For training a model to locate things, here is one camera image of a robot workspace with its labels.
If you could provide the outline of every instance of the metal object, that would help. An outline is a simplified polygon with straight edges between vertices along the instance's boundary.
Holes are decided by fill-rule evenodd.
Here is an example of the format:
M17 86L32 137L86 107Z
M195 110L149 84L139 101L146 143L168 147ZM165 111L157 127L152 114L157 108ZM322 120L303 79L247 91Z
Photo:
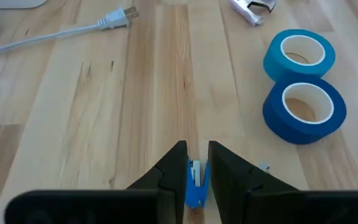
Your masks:
M260 164L259 169L265 171L266 173L270 173L270 166L268 164Z
M259 16L250 10L251 6L260 6L272 12L277 0L229 0L230 5L245 17L252 26L261 25L265 16Z
M191 169L191 176L193 178L194 185L196 187L199 187L200 183L201 183L200 162L199 161L191 161L190 166L191 166L191 168L190 168Z

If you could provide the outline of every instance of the white power cord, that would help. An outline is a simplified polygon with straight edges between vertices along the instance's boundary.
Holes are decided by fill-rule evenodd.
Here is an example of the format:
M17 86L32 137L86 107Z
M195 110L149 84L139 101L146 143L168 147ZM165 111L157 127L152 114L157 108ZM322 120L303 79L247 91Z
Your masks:
M136 11L136 7L132 6L128 9L123 9L122 7L120 7L119 9L113 12L107 13L103 18L100 18L100 20L98 20L98 23L95 25L80 27L72 30L65 30L54 34L48 34L40 37L24 39L16 43L7 44L0 47L0 53L14 47L29 44L32 42L38 42L41 40L52 39L60 35L74 34L74 33L86 32L89 30L96 30L96 29L106 30L106 29L114 29L122 26L129 26L129 22L131 21L131 19L138 16L139 13Z

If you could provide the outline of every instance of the butcher block countertop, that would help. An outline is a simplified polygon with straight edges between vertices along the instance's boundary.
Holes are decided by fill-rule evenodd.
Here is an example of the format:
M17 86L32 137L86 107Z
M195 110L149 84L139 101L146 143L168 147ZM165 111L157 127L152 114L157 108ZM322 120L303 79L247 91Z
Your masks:
M32 189L124 189L178 140L203 163L215 140L299 189L358 189L358 0L278 0L251 27L227 0L48 0L2 10L0 46L94 24L136 6L129 28L27 45L0 55L0 223ZM308 29L336 51L323 77L347 117L305 146L277 137L262 104L273 37ZM213 192L185 223L220 223Z

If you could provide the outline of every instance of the painter's tape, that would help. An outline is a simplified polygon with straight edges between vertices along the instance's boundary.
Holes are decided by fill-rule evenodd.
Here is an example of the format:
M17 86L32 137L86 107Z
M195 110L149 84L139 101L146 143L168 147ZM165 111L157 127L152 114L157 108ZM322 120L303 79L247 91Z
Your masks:
M297 117L287 98L303 101L314 111L315 120ZM276 82L263 106L267 126L293 144L309 144L337 130L346 117L346 105L338 91L316 76L287 77Z
M307 30L291 29L277 34L264 58L270 78L313 75L321 78L335 62L335 51L324 37Z

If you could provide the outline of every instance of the metal clip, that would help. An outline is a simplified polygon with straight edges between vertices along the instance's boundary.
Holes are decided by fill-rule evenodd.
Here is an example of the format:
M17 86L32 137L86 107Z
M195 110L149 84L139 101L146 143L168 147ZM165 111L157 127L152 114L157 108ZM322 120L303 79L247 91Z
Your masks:
M253 13L250 6L260 6L266 8L269 12L272 12L276 5L276 0L229 0L230 5L239 14L245 17L252 26L261 25L265 16L258 16Z
M270 166L268 164L260 164L259 169L265 171L266 173L270 174Z

